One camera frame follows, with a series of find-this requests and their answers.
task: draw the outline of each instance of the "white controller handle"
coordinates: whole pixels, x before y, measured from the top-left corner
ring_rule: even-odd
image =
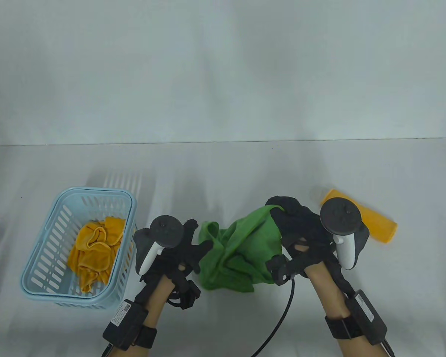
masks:
[[[142,262],[142,265],[140,266],[140,269],[139,269],[139,275],[140,276],[142,276],[146,272],[148,272],[148,270],[150,269],[153,261],[155,260],[155,257],[157,257],[157,255],[161,255],[163,250],[164,250],[164,247],[159,245],[157,242],[154,242],[152,244],[152,247],[150,247],[149,252],[145,256],[145,258],[144,258],[144,260]]]
[[[334,242],[337,248],[337,259],[340,265],[347,270],[355,266],[355,235],[348,236],[334,235]]]

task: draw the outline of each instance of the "green cloth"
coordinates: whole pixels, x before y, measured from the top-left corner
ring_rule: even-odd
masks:
[[[261,207],[228,229],[220,229],[216,222],[201,226],[199,243],[213,241],[213,249],[200,261],[205,289],[252,292],[253,284],[274,284],[266,261],[282,254],[281,233],[269,213],[275,207],[279,206]]]

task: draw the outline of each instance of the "white wall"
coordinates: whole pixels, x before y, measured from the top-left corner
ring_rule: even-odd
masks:
[[[0,0],[0,145],[446,136],[446,0]]]

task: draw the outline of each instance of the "yellow cloth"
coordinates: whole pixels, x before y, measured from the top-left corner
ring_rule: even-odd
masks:
[[[125,225],[125,219],[107,217],[79,231],[67,264],[78,275],[83,293],[91,291],[94,281],[108,284]]]
[[[370,236],[372,238],[382,243],[391,242],[393,236],[397,231],[398,224],[393,222],[391,219],[388,219],[385,216],[379,214],[378,212],[362,206],[354,199],[351,199],[349,196],[344,195],[342,192],[337,191],[336,189],[330,190],[330,192],[327,194],[327,196],[325,196],[320,204],[323,205],[325,201],[334,197],[342,197],[343,199],[348,199],[358,207],[362,215],[362,221],[368,227]]]

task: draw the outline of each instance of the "light blue plastic basket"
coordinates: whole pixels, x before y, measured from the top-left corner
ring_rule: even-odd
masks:
[[[113,308],[126,289],[133,258],[133,234],[137,202],[121,189],[72,187],[53,203],[21,276],[21,288],[30,299],[61,306]],[[121,248],[109,284],[95,282],[89,293],[79,289],[79,278],[67,267],[67,259],[79,230],[89,221],[112,216],[126,220]]]

